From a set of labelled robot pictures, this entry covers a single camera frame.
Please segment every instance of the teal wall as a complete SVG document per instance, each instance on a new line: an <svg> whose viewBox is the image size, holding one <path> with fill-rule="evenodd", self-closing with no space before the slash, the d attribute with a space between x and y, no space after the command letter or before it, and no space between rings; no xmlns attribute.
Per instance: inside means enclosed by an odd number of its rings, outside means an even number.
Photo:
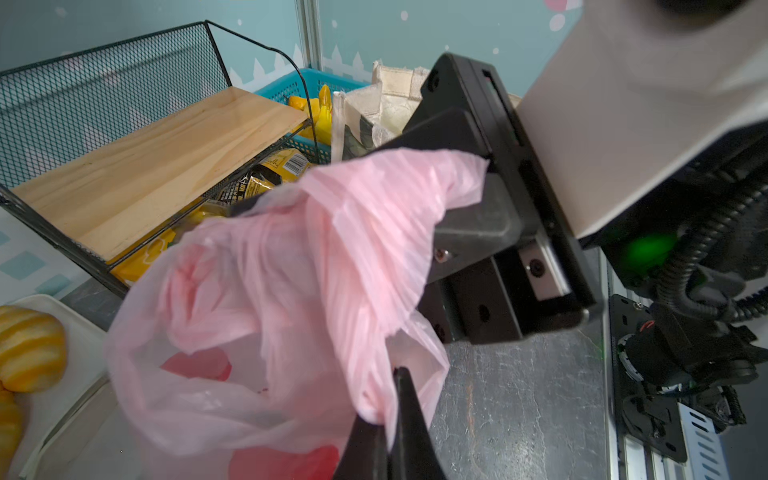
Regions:
<svg viewBox="0 0 768 480"><path fill-rule="evenodd" d="M300 43L293 0L0 0L0 71L205 19L291 56ZM254 58L274 70L274 53L216 39L245 82Z"/></svg>
<svg viewBox="0 0 768 480"><path fill-rule="evenodd" d="M581 15L581 0L318 0L323 67L359 54L371 71L431 68L446 49L493 64L507 91L523 95ZM352 73L350 68L336 68Z"/></svg>

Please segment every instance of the wire mesh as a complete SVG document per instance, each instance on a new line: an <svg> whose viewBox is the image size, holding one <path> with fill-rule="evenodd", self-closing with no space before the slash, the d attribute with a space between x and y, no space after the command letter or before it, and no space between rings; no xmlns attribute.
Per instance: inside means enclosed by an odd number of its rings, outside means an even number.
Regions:
<svg viewBox="0 0 768 480"><path fill-rule="evenodd" d="M0 74L0 183L31 180L227 87L205 24Z"/></svg>

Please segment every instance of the pink plastic bag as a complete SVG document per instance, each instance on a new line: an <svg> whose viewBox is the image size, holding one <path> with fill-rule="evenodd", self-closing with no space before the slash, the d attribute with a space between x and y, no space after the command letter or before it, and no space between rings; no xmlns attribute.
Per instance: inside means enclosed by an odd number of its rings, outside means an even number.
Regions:
<svg viewBox="0 0 768 480"><path fill-rule="evenodd" d="M486 167L397 150L313 168L164 253L105 349L148 473L329 478L356 412L392 444L397 366L429 424L449 362L415 307L435 224L480 201Z"/></svg>

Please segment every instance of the green light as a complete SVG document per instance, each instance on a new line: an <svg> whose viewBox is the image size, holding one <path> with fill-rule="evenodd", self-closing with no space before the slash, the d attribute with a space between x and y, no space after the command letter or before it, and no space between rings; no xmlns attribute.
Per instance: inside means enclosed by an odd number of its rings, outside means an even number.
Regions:
<svg viewBox="0 0 768 480"><path fill-rule="evenodd" d="M623 267L646 276L648 270L664 263L675 242L677 238L670 233L654 233L638 238L627 245L622 259Z"/></svg>

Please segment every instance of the white tray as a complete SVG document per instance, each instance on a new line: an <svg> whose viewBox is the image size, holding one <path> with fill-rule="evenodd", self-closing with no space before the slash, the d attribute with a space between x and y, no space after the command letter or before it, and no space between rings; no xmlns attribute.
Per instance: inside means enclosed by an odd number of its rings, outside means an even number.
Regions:
<svg viewBox="0 0 768 480"><path fill-rule="evenodd" d="M15 393L24 415L24 435L6 478L25 477L37 463L44 441L81 397L106 376L103 330L49 295L32 295L11 305L50 313L67 335L67 369L59 383L39 393Z"/></svg>
<svg viewBox="0 0 768 480"><path fill-rule="evenodd" d="M138 480L141 460L112 385L104 384L45 443L26 480Z"/></svg>

